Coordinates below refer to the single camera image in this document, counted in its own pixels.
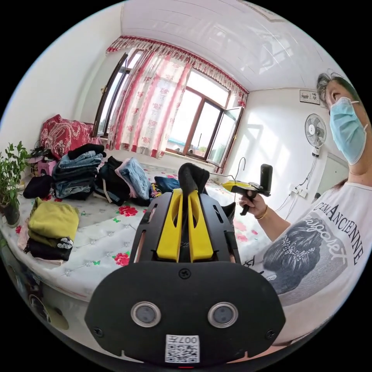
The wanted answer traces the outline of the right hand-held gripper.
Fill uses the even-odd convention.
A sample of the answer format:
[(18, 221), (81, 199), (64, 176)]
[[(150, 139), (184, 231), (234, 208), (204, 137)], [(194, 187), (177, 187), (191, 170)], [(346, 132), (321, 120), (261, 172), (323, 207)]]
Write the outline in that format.
[[(270, 187), (263, 187), (261, 185), (251, 183), (246, 184), (239, 181), (228, 180), (222, 184), (223, 188), (231, 193), (238, 193), (240, 197), (242, 196), (252, 196), (255, 197), (257, 194), (260, 194), (262, 197), (269, 197), (271, 193)], [(248, 214), (248, 207), (242, 207), (240, 213), (241, 216)]]

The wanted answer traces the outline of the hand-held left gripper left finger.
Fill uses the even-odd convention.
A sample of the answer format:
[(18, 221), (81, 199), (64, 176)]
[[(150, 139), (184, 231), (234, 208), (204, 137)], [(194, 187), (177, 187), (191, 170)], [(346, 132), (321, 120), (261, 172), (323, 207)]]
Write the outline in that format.
[(156, 252), (161, 260), (177, 262), (182, 235), (183, 192), (178, 188), (163, 196), (167, 197), (165, 219)]

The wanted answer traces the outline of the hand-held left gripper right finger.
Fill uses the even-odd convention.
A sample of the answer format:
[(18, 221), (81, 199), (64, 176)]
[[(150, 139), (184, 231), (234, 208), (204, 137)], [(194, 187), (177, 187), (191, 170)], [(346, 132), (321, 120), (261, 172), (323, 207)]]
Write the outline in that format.
[(191, 261), (212, 259), (214, 251), (197, 190), (188, 195), (188, 234)]

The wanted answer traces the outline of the person's right hand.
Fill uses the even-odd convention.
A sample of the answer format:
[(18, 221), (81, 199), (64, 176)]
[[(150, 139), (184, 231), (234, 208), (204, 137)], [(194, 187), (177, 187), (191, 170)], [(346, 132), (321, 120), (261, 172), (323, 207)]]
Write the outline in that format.
[(248, 212), (257, 220), (262, 219), (268, 211), (268, 206), (260, 194), (257, 194), (255, 197), (242, 196), (239, 200), (239, 205), (241, 207), (248, 207)]

